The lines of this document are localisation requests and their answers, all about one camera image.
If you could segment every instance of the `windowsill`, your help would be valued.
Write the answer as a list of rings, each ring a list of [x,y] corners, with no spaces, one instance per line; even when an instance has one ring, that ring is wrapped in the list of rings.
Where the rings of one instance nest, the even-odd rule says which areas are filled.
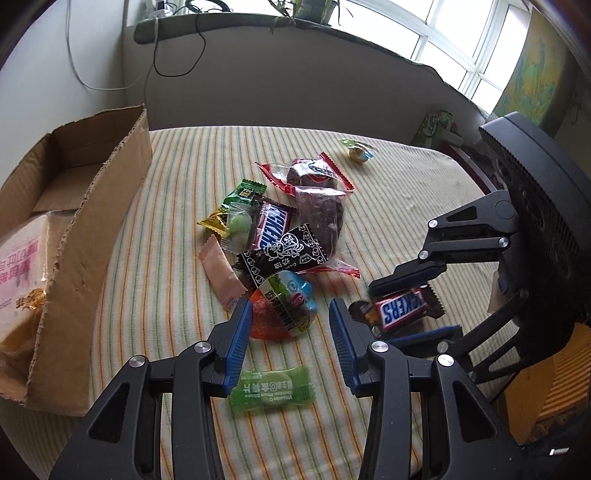
[[[194,14],[164,17],[158,20],[158,41],[169,40],[171,38],[195,34],[195,21],[197,21],[197,27],[199,28],[199,31],[203,33],[211,30],[219,30],[223,28],[232,27],[266,27],[270,29],[273,26],[273,23],[276,18],[278,17],[275,17],[273,15],[244,14],[234,12],[199,14],[197,19],[195,19]],[[430,66],[413,62],[412,60],[406,59],[405,57],[400,56],[387,48],[384,48],[380,45],[377,45],[368,40],[364,40],[363,38],[357,37],[347,32],[337,30],[329,25],[320,25],[314,22],[309,22],[307,20],[300,19],[291,19],[290,21],[287,18],[283,19],[281,17],[278,21],[275,22],[275,28],[283,28],[287,26],[296,27],[302,30],[316,30],[358,45],[373,48],[374,50],[378,50],[382,53],[385,53],[386,55],[390,55],[397,59],[407,61],[413,65],[423,67],[431,74],[439,77],[439,79],[441,79],[441,81],[449,89],[454,91],[455,94],[461,96],[462,98],[470,102],[475,108],[479,110],[480,114],[484,118],[488,116],[480,107],[478,107],[475,103],[466,98],[457,89],[445,83],[441,76],[436,72],[436,70]],[[154,43],[154,20],[142,20],[135,26],[134,41],[139,45],[149,45]]]

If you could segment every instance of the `red candy packet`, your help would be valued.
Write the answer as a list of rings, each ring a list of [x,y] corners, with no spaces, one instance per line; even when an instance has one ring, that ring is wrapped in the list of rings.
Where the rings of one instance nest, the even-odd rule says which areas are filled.
[[[351,181],[324,152],[318,158],[296,158],[291,165],[257,163],[263,175],[276,187],[296,196],[296,187],[320,187],[353,192]]]

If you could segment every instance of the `small round candy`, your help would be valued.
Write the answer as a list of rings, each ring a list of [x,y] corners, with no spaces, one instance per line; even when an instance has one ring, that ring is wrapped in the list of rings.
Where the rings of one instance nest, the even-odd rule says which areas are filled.
[[[245,233],[249,232],[252,225],[252,219],[247,213],[241,213],[236,215],[228,222],[228,232],[232,235],[233,233]]]

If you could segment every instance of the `plastic wrapper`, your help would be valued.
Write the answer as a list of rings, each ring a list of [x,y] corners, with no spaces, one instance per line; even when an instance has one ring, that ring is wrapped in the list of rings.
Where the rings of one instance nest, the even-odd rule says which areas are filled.
[[[291,165],[257,163],[276,187],[295,196],[297,186],[322,187],[352,192],[355,187],[324,152],[318,158],[298,158]]]
[[[259,408],[306,405],[316,400],[307,367],[260,372],[243,370],[230,395],[232,410],[241,413]]]
[[[246,288],[228,263],[215,235],[209,237],[199,252],[199,260],[224,310],[233,310]]]
[[[386,339],[423,316],[441,317],[445,309],[433,289],[423,285],[399,291],[375,303],[354,301],[349,313],[358,322],[369,325],[374,337]]]
[[[295,213],[295,208],[261,195],[255,195],[251,205],[231,203],[220,244],[234,254],[266,247],[287,233]]]
[[[260,340],[287,340],[307,332],[318,313],[312,286],[291,271],[267,278],[251,302],[251,337]]]
[[[359,270],[345,262],[338,250],[339,238],[345,222],[345,200],[348,192],[341,190],[296,187],[298,219],[307,223],[328,260],[323,265],[298,270],[300,273],[338,271],[359,278]]]
[[[225,236],[220,240],[224,250],[239,254],[247,249],[251,236],[254,205],[232,202],[228,209]]]
[[[357,163],[365,163],[375,155],[374,147],[363,142],[350,138],[344,138],[339,142],[349,150],[349,158]]]
[[[232,203],[243,203],[251,205],[252,200],[256,195],[265,193],[267,187],[262,183],[254,180],[242,179],[238,186],[232,190],[226,198],[224,198],[221,206],[219,206],[207,218],[197,222],[205,228],[213,230],[218,235],[225,236],[227,234],[226,222],[228,220],[228,209]]]
[[[26,374],[67,212],[36,216],[0,239],[0,356]]]
[[[248,272],[255,288],[282,271],[300,271],[324,264],[328,258],[310,232],[307,223],[292,228],[266,247],[238,255],[239,265]]]

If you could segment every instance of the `packaged chocolate snack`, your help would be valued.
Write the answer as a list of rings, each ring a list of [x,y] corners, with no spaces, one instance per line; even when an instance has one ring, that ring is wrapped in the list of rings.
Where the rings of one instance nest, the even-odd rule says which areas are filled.
[[[318,307],[312,286],[297,273],[281,271],[252,294],[251,338],[287,340],[307,332]]]
[[[295,195],[295,187],[322,187],[352,192],[355,187],[324,152],[318,158],[297,158],[291,165],[260,164],[263,175],[284,192]]]
[[[423,316],[439,318],[445,309],[429,285],[399,291],[374,303],[354,301],[349,313],[358,322],[369,325],[376,338],[389,338],[401,327]]]
[[[263,248],[239,254],[238,260],[258,288],[267,278],[281,270],[306,270],[324,264],[328,258],[305,223],[292,228],[279,240]]]
[[[345,200],[348,195],[348,192],[335,189],[295,188],[298,219],[300,223],[310,225],[310,231],[318,240],[324,254],[329,257],[325,265],[306,270],[304,273],[338,271],[359,278],[359,270],[342,260],[338,249],[340,234],[345,222]]]
[[[255,221],[252,225],[252,248],[263,248],[279,240],[290,229],[297,209],[267,197],[256,197]]]

